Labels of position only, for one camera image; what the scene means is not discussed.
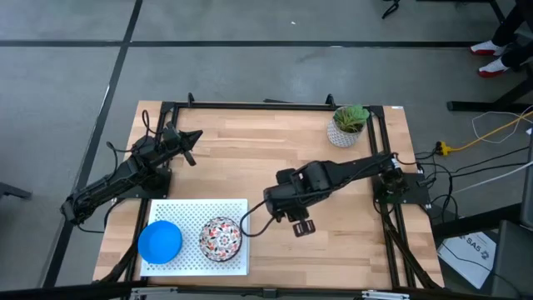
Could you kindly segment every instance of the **white cable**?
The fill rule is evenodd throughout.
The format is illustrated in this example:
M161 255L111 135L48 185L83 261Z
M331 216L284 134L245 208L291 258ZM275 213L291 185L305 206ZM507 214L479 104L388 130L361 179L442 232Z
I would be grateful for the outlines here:
M474 129L474 134L476 135L476 138L479 138L481 141L488 142L488 143L503 143L507 138L509 138L511 135L515 134L516 129L518 128L518 124L520 123L521 120L527 121L527 122L529 122L529 123L533 123L533 121L528 120L528 119L526 119L526 118L523 118L523 119L522 119L522 116L523 116L523 115L524 115L524 114L525 114L530 108L533 108L533 105L530 105L528 108L526 108L526 110L523 111L520 115L517 115L516 113L513 113L513 112L485 112L485 113L482 113L481 115L479 115L479 116L477 116L477 117L472 118L472 128ZM476 124L475 124L475 120L477 120L478 118L481 118L481 117L485 116L487 113L510 114L510 115L513 115L513 116L517 116L517 117L519 117L520 119L518 120L518 122L516 122L516 125L515 125L515 128L513 129L513 131L512 131L511 133L509 133L506 137L502 138L500 141L491 141L491 140L487 140L487 139L481 138L480 135L477 134Z
M523 170L523 169L529 167L529 166L532 165L532 164L533 164L533 161L528 162L527 164L525 164L525 165L523 165L523 166L521 166L521 167L519 167L519 168L517 168L517 169L515 169L515 170L512 170L512 171L507 172L507 173L505 173L505 174L502 174L502 175L500 175L500 176L497 176L497 177L494 177L494 178L491 178L491 179L487 179L487 180L485 180L485 181L482 181L482 182L479 182L479 183L476 183L476 184L472 184L471 186L464 187L464 188L460 189L459 191L455 191L455 192L453 192L452 194L457 194L457 193L460 193L460 192L466 191L467 189L471 189L471 188L479 187L480 185L483 185L483 184L485 184L485 183L490 183L490 182L493 182L493 181L495 181L495 180L498 180L498 179L504 178L505 176L509 176L509 175L511 175L512 173L516 173L516 172L518 172L518 171L520 171L520 170Z

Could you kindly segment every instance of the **patterned bowl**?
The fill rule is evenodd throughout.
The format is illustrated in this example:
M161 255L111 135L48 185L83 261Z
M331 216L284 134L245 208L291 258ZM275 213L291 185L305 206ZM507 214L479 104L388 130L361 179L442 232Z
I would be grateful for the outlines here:
M215 217L200 232L200 250L206 258L226 262L239 252L242 244L241 229L229 217Z

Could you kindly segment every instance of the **sneaker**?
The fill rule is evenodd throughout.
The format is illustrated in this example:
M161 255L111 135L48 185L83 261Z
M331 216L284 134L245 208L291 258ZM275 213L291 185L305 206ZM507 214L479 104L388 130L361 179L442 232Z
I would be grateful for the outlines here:
M470 52L474 55L494 55L500 56L507 46L496 46L492 41L486 41L470 47Z
M504 66L501 62L501 57L496 59L494 62L489 63L484 67L480 67L478 74L483 78L493 78L503 72L507 71L509 68Z

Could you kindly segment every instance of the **gray floor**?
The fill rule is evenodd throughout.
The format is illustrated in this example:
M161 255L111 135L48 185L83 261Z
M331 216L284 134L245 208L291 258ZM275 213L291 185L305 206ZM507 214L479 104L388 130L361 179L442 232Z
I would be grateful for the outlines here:
M133 4L3 0L0 39L120 40ZM498 24L488 4L404 0L382 21L387 5L372 0L145 0L133 39L475 41L489 38ZM508 12L510 2L501 6ZM72 188L117 52L0 47L0 181L34 193L31 201L0 201L0 290L39 284L61 220L58 207ZM446 101L492 101L525 76L478 77L476 69L490 60L462 48L130 48L90 180L112 168L105 141L126 147L138 100L184 100L189 92L198 101L322 103L332 93L338 103L402 105L417 151L431 150L437 140L459 146L475 138L471 119L478 114L448 112ZM486 133L511 119L489 116L477 125ZM438 162L454 169L523 147L526 128L521 124L502 144L483 142ZM495 164L525 160L522 152ZM506 170L464 177L454 186ZM519 202L523 176L458 194L460 214ZM431 195L445 190L442 178ZM85 228L101 229L102 211ZM98 234L74 232L58 284L91 281L100 241ZM461 288L450 280L446 285Z

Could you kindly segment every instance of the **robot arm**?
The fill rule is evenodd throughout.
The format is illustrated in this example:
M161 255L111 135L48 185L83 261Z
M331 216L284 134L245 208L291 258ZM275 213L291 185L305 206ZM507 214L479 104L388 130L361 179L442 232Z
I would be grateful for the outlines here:
M362 178L379 176L379 198L400 197L408 186L403 172L393 154L377 154L372 157L344 163L331 161L309 162L296 169L281 170L276 174L278 185L264 190L266 209L278 222L287 217L297 237L315 232L307 207L328 198L334 191Z
M156 167L177 154L183 154L189 164L194 166L196 163L189 151L202 133L202 130L180 132L169 122L163 129L161 142L154 137L141 137L134 143L132 155L113 173L68 196L61 206L61 213L69 222L81 224L97 207L131 188L137 185L148 188L158 185Z

